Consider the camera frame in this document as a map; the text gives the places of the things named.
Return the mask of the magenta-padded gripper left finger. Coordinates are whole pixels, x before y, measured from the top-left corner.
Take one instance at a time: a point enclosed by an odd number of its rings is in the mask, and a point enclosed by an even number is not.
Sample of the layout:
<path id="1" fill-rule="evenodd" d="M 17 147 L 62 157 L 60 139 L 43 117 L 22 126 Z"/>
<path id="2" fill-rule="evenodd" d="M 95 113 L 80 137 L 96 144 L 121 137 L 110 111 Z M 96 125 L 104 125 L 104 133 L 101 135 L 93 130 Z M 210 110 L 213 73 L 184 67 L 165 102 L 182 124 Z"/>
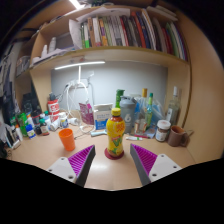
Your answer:
<path id="1" fill-rule="evenodd" d="M 95 146 L 91 145 L 69 158 L 60 157 L 47 171 L 83 187 L 95 157 Z"/>

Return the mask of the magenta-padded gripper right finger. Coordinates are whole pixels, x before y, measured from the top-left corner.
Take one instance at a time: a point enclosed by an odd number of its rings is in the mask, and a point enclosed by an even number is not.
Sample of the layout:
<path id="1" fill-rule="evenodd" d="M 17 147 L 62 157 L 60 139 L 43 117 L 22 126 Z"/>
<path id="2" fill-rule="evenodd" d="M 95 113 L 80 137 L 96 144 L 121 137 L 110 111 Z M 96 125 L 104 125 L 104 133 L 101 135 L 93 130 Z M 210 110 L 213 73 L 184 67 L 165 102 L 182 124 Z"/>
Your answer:
<path id="1" fill-rule="evenodd" d="M 143 186 L 181 170 L 167 155 L 156 155 L 135 144 L 130 145 L 130 154 Z"/>

